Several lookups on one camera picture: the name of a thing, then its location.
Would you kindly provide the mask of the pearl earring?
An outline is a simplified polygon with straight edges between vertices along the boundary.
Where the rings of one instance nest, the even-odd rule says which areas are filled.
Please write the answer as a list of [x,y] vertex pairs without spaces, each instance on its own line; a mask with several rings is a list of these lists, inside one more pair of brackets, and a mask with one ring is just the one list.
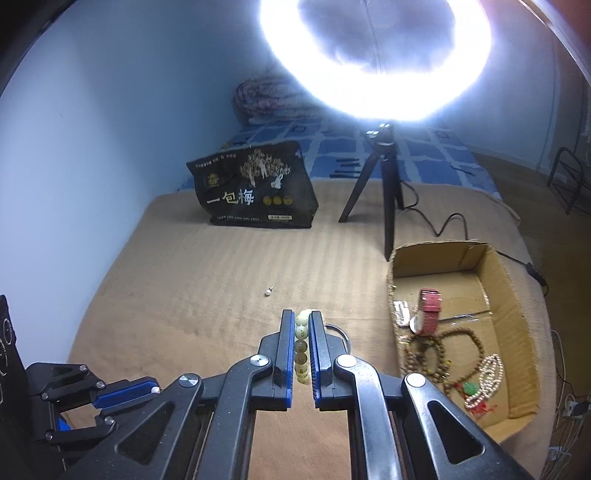
[[270,285],[270,287],[266,288],[266,291],[264,291],[264,296],[269,297],[272,293],[273,293],[273,289],[276,285]]

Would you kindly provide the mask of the red fabric strap watch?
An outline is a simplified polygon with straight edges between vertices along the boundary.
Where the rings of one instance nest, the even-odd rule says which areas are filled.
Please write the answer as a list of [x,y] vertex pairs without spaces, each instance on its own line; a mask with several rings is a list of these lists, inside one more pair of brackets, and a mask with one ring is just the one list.
[[419,293],[417,313],[410,321],[411,331],[418,336],[433,335],[439,323],[442,297],[438,290],[422,289]]

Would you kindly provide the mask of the green jade red-cord pendant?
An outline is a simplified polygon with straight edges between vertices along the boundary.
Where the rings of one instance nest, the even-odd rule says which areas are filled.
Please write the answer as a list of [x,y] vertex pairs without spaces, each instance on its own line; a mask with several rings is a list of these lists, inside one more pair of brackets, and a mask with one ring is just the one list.
[[474,382],[462,382],[455,384],[456,390],[464,400],[464,408],[475,416],[482,416],[494,412],[496,405],[490,406],[489,400],[497,393],[499,383],[485,384],[484,386]]

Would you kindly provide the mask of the silver metal bangle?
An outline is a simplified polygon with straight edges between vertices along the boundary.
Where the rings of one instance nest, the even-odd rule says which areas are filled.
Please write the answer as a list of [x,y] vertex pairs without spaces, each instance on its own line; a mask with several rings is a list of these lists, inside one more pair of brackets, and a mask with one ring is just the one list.
[[352,351],[352,344],[351,340],[349,340],[349,335],[346,334],[346,331],[341,327],[334,325],[334,324],[325,324],[325,329],[330,330],[339,335],[342,338],[342,341],[345,344],[346,354],[351,354]]

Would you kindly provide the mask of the cardboard box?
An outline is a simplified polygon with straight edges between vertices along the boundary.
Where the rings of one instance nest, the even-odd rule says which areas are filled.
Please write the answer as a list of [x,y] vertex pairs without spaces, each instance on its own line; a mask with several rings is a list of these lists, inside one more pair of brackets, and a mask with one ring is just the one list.
[[[410,329],[422,289],[438,290],[442,310],[433,335]],[[402,374],[420,373],[449,400],[503,442],[538,412],[534,342],[500,255],[486,243],[415,243],[394,250],[388,295]],[[455,384],[499,383],[494,412],[475,416]]]

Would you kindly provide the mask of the black snack bag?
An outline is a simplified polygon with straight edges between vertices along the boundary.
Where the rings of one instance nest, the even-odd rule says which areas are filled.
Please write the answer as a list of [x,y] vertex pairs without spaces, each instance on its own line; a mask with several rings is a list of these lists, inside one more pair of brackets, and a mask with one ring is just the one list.
[[311,228],[318,200],[297,141],[221,151],[187,168],[214,225]]

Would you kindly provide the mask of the white power strip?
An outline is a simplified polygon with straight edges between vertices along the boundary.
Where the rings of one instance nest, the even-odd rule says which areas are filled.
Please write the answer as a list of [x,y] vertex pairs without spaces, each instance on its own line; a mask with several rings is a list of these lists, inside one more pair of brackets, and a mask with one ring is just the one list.
[[553,431],[553,440],[549,447],[548,459],[551,462],[566,458],[570,454],[570,450],[582,433],[585,417],[589,410],[589,398],[567,396],[560,410]]

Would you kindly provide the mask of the folded floral quilt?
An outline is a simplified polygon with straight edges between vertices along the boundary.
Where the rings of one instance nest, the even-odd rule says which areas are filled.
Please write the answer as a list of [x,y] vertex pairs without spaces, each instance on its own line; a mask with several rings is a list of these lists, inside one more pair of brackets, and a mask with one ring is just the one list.
[[250,78],[235,88],[235,106],[250,122],[314,117],[322,106],[297,80],[286,75]]

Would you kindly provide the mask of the black metal rack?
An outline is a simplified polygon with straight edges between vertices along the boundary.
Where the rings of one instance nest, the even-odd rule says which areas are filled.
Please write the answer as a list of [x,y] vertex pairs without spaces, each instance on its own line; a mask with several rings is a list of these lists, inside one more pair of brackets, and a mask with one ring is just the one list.
[[557,150],[547,186],[567,215],[572,212],[590,215],[590,167],[571,149]]

